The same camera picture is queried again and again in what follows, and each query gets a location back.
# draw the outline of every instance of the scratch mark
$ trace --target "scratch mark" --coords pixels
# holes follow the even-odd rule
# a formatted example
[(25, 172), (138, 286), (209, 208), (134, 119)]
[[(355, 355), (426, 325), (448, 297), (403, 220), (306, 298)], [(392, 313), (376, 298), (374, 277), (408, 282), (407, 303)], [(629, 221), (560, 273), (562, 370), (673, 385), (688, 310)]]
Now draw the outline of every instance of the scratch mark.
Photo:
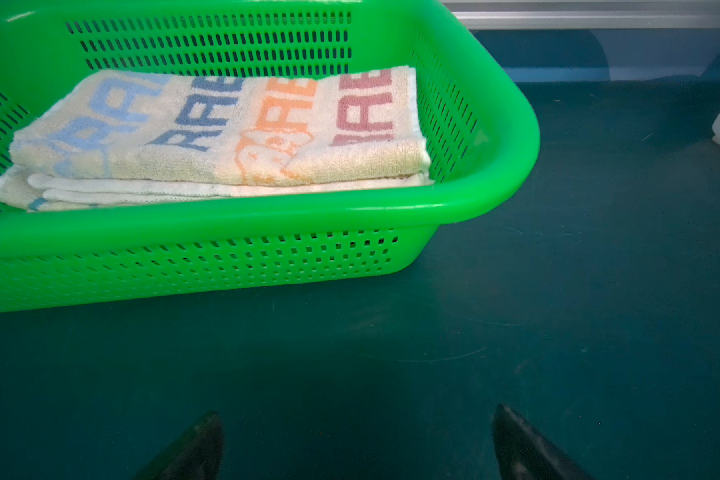
[(523, 360), (523, 362), (521, 364), (519, 364), (518, 366), (516, 366), (514, 368), (514, 374), (515, 375), (521, 374), (523, 372), (523, 369), (529, 364), (530, 364), (530, 360), (528, 360), (528, 359)]
[(530, 415), (528, 414), (528, 396), (525, 392), (525, 382), (523, 381), (522, 377), (520, 378), (520, 401), (523, 405), (525, 417), (530, 418)]
[(448, 360), (456, 360), (456, 359), (463, 359), (466, 356), (474, 355), (475, 353), (480, 353), (482, 351), (488, 350), (488, 347), (484, 346), (480, 350), (475, 350), (474, 352), (465, 353), (463, 355), (456, 355), (456, 356), (450, 356), (447, 359), (435, 359), (435, 360), (398, 360), (398, 359), (385, 359), (381, 358), (380, 356), (373, 356), (373, 355), (365, 355), (369, 359), (374, 360), (385, 360), (386, 362), (403, 362), (403, 363), (436, 363), (436, 362), (447, 362)]
[(555, 234), (555, 235), (542, 234), (541, 232), (537, 232), (537, 231), (534, 231), (534, 230), (531, 230), (530, 232), (531, 232), (532, 234), (541, 235), (541, 236), (551, 236), (551, 237), (553, 237), (553, 238), (556, 237), (556, 236), (571, 236), (571, 235), (573, 235), (573, 234)]
[(596, 200), (596, 201), (592, 201), (592, 202), (588, 202), (588, 203), (584, 203), (584, 204), (578, 204), (578, 205), (564, 205), (564, 206), (552, 206), (552, 207), (533, 206), (533, 205), (529, 204), (528, 206), (515, 207), (511, 210), (509, 208), (507, 208), (506, 210), (500, 209), (500, 211), (494, 210), (491, 215), (494, 216), (495, 218), (503, 218), (503, 219), (506, 219), (507, 221), (512, 221), (516, 216), (521, 215), (521, 214), (526, 214), (528, 212), (539, 213), (539, 212), (552, 212), (552, 211), (557, 211), (557, 210), (572, 210), (575, 208), (587, 208), (589, 206), (596, 206), (596, 205), (612, 205), (613, 203), (614, 203), (613, 200)]
[(485, 144), (489, 141), (489, 138), (485, 136), (485, 132), (482, 130), (478, 131), (478, 134), (474, 136), (474, 146)]
[(576, 407), (581, 403), (582, 397), (576, 399), (575, 402), (571, 403), (568, 408), (565, 409), (563, 415), (560, 416), (560, 429), (563, 430), (563, 451), (568, 451), (568, 419), (574, 413)]
[(484, 323), (484, 324), (486, 324), (486, 325), (498, 325), (498, 326), (522, 326), (522, 325), (523, 325), (522, 323), (501, 323), (501, 322), (489, 322), (489, 321), (486, 321), (486, 320), (478, 320), (478, 319), (472, 318), (472, 317), (470, 317), (470, 316), (460, 315), (460, 314), (458, 314), (458, 313), (450, 312), (450, 311), (444, 309), (444, 308), (441, 307), (441, 306), (436, 306), (436, 305), (432, 305), (431, 303), (422, 302), (420, 299), (415, 299), (415, 298), (412, 298), (412, 297), (410, 297), (410, 296), (401, 295), (401, 294), (399, 294), (399, 293), (389, 292), (389, 291), (381, 290), (381, 289), (377, 289), (377, 288), (372, 288), (372, 289), (373, 289), (373, 290), (376, 290), (377, 292), (386, 293), (386, 294), (388, 294), (388, 295), (396, 296), (397, 298), (401, 298), (401, 299), (404, 299), (404, 300), (408, 300), (408, 301), (410, 301), (410, 302), (420, 302), (422, 305), (428, 306), (429, 308), (432, 308), (432, 309), (435, 309), (435, 310), (439, 310), (439, 311), (441, 311), (442, 313), (447, 313), (447, 314), (449, 314), (450, 316), (455, 316), (455, 317), (457, 317), (457, 318), (461, 318), (461, 319), (464, 319), (464, 320), (470, 320), (471, 322)]
[(31, 14), (34, 14), (34, 11), (32, 11), (32, 12), (25, 12), (25, 13), (20, 13), (20, 14), (18, 14), (18, 15), (14, 15), (14, 16), (12, 16), (12, 17), (10, 17), (10, 18), (7, 18), (5, 21), (6, 21), (6, 22), (15, 22), (16, 20), (19, 20), (20, 18), (28, 17), (28, 16), (30, 16)]
[(536, 204), (536, 179), (538, 178), (538, 175), (534, 175), (534, 178), (530, 182), (530, 204), (535, 205)]

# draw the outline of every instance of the floor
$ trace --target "floor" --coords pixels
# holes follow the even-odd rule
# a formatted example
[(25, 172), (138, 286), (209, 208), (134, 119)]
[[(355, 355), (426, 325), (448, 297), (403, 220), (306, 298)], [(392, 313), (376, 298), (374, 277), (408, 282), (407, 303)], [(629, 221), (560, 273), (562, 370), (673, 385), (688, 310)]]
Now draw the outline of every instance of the floor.
[(599, 480), (720, 478), (720, 84), (533, 84), (537, 167), (399, 274), (0, 314), (0, 478), (498, 478), (506, 402)]

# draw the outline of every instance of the white towel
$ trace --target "white towel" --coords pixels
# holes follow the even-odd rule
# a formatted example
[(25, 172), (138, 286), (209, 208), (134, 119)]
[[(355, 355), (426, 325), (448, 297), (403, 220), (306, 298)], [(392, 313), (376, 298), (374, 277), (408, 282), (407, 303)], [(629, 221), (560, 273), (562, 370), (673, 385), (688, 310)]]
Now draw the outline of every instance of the white towel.
[(433, 181), (426, 174), (296, 187), (255, 187), (154, 180), (76, 180), (36, 174), (29, 168), (15, 165), (0, 176), (0, 202), (29, 211), (60, 211), (98, 206), (164, 204), (236, 197), (269, 197), (346, 190), (420, 187), (432, 185), (432, 183)]
[(428, 170), (415, 70), (322, 80), (92, 74), (14, 135), (60, 178), (291, 187)]

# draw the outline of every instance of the basket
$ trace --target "basket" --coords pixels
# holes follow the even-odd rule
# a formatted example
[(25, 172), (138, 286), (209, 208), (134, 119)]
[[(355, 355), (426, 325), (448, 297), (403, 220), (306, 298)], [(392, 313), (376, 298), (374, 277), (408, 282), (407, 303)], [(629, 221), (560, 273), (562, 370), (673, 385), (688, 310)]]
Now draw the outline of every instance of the basket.
[(401, 64), (418, 70), (435, 185), (44, 214), (0, 204), (0, 312), (390, 274), (440, 224), (511, 196), (539, 148), (528, 101), (437, 0), (0, 0), (0, 174), (12, 132), (100, 69), (321, 78)]

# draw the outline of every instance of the red letter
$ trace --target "red letter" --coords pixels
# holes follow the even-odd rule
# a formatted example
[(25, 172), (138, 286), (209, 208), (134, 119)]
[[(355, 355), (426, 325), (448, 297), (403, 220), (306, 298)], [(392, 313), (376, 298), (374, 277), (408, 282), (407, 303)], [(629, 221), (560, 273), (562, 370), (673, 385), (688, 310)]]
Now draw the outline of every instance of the red letter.
[(369, 135), (367, 137), (363, 137), (360, 135), (342, 135), (338, 134), (333, 138), (333, 143), (331, 143), (331, 147), (343, 147), (344, 145), (354, 145), (354, 144), (363, 144), (365, 142), (369, 141), (390, 141), (394, 140), (393, 134), (384, 134), (384, 135)]
[(360, 75), (360, 78), (352, 78), (350, 75), (342, 75), (338, 80), (339, 90), (349, 90), (352, 88), (375, 88), (385, 87), (392, 84), (392, 70), (382, 70), (377, 77), (372, 77), (368, 73)]
[[(342, 130), (355, 131), (378, 131), (391, 130), (394, 125), (391, 121), (375, 122), (368, 121), (372, 105), (386, 105), (392, 103), (392, 94), (368, 95), (366, 97), (356, 97), (355, 95), (347, 95), (338, 101), (338, 116), (336, 117), (336, 127)], [(360, 121), (355, 123), (349, 121), (348, 114), (350, 107), (360, 107)]]

